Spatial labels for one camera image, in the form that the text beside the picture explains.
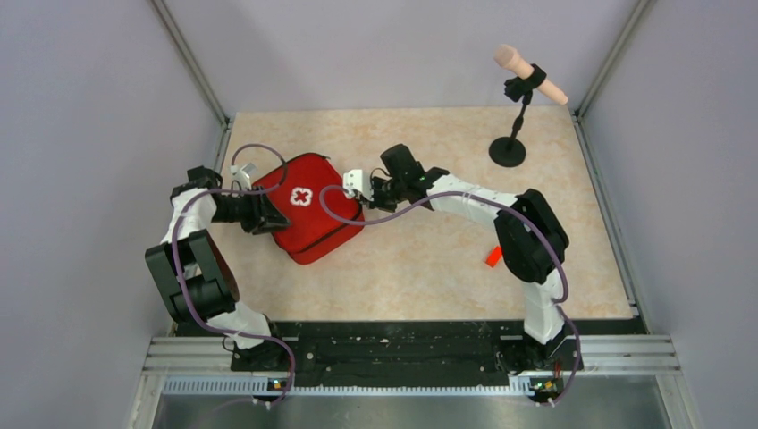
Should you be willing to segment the red black medicine kit case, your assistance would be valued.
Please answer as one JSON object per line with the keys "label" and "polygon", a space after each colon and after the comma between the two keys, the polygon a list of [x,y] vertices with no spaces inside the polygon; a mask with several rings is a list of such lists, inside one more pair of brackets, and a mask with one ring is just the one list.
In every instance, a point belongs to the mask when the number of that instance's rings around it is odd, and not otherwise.
{"label": "red black medicine kit case", "polygon": [[312,264],[362,232],[361,226],[333,219],[320,205],[321,190],[341,184],[342,177],[327,156],[304,153],[287,162],[283,185],[267,194],[291,223],[274,232],[273,238],[295,263]]}

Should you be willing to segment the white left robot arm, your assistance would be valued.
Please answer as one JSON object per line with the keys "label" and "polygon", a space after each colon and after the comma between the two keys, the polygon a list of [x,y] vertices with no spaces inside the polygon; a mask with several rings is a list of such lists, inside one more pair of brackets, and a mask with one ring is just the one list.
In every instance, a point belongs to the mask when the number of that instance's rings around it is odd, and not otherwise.
{"label": "white left robot arm", "polygon": [[275,369],[285,361],[287,347],[266,315],[241,302],[238,283],[208,228],[236,223],[260,235],[291,223],[263,188],[226,192],[222,183],[221,175],[206,167],[188,171],[187,183],[173,189],[168,231],[146,251],[145,261],[175,323],[222,334],[240,358]]}

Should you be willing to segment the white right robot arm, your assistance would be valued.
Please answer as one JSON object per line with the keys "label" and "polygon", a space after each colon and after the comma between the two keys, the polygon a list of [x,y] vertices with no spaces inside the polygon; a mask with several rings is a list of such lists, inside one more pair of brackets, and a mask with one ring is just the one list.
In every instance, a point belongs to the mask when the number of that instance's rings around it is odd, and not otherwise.
{"label": "white right robot arm", "polygon": [[569,237],[544,195],[536,189],[512,194],[463,181],[440,167],[425,169],[403,144],[381,155],[384,175],[348,172],[343,184],[370,208],[388,213],[409,202],[459,215],[495,232],[504,264],[523,283],[526,361],[547,368],[560,357],[555,339],[564,318],[559,303],[568,297],[563,268]]}

